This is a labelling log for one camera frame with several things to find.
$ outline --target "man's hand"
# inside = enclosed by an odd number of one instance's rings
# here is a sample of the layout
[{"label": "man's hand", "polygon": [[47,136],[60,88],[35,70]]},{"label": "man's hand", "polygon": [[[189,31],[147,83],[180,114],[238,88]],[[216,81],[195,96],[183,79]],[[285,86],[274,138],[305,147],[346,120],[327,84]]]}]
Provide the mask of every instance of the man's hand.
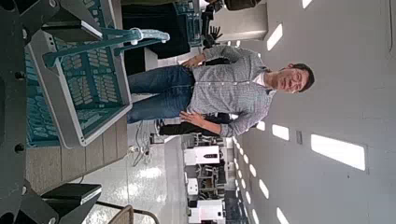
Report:
[{"label": "man's hand", "polygon": [[205,119],[204,116],[202,116],[201,114],[195,112],[189,114],[187,112],[181,111],[180,117],[181,119],[187,121],[188,123],[194,124],[201,128],[204,127]]},{"label": "man's hand", "polygon": [[204,60],[205,60],[205,55],[200,54],[200,55],[197,55],[191,59],[188,59],[182,65],[185,67],[188,67],[188,68],[193,68],[193,67],[197,67],[199,65],[199,63],[203,62]]},{"label": "man's hand", "polygon": [[220,134],[221,126],[217,123],[213,123],[204,119],[204,116],[198,113],[192,112],[191,114],[184,111],[180,112],[180,117],[186,120],[188,123],[196,125],[200,128],[207,129],[212,133]]}]

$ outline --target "man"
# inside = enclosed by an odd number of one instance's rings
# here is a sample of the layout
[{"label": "man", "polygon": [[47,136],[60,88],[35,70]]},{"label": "man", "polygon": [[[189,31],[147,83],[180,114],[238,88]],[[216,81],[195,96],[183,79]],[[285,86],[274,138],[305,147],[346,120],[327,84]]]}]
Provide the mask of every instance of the man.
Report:
[{"label": "man", "polygon": [[[198,66],[203,61],[228,58],[231,64]],[[248,49],[216,46],[182,66],[157,68],[128,77],[131,93],[159,93],[134,103],[128,122],[181,116],[198,127],[231,137],[265,118],[276,91],[303,92],[315,82],[303,63],[272,72],[258,53]],[[229,124],[205,120],[202,114],[229,113],[238,119]]]}]

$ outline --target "panel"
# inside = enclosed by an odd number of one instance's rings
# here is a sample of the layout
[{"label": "panel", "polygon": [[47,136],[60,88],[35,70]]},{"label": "panel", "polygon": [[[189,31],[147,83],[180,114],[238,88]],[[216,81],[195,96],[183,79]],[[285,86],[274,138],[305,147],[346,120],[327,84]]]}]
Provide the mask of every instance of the panel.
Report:
[{"label": "panel", "polygon": [[103,133],[103,155],[105,164],[117,159],[116,125],[112,125]]},{"label": "panel", "polygon": [[61,177],[60,147],[26,150],[26,179],[37,193],[60,185]]},{"label": "panel", "polygon": [[126,116],[116,123],[117,130],[117,158],[122,158],[128,152],[128,134],[126,129]]},{"label": "panel", "polygon": [[62,181],[69,181],[82,176],[86,171],[85,148],[62,147]]},{"label": "panel", "polygon": [[85,150],[87,156],[87,172],[90,172],[104,164],[102,135],[85,147]]}]

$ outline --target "shirt sleeve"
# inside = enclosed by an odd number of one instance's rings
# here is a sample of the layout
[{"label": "shirt sleeve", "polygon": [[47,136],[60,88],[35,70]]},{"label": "shirt sleeve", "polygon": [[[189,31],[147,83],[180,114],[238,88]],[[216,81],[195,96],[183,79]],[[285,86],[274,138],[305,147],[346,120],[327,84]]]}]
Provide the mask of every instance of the shirt sleeve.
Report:
[{"label": "shirt sleeve", "polygon": [[233,122],[229,124],[220,124],[220,136],[232,137],[244,133],[264,117],[265,114],[262,113],[242,113]]},{"label": "shirt sleeve", "polygon": [[211,49],[205,49],[204,55],[207,61],[211,61],[217,58],[227,58],[232,63],[235,63],[243,57],[247,57],[251,54],[257,54],[250,49],[240,49],[231,46],[215,46]]}]

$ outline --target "plaid shirt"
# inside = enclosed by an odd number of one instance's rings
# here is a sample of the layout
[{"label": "plaid shirt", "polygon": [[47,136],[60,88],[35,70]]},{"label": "plaid shirt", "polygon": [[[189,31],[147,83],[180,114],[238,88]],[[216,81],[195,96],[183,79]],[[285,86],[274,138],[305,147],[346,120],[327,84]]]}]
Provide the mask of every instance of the plaid shirt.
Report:
[{"label": "plaid shirt", "polygon": [[205,49],[207,61],[224,57],[231,64],[200,66],[192,70],[194,91],[189,112],[228,113],[238,115],[229,124],[220,124],[220,136],[231,137],[244,133],[265,118],[276,91],[253,82],[264,73],[264,64],[258,53],[229,46]]}]

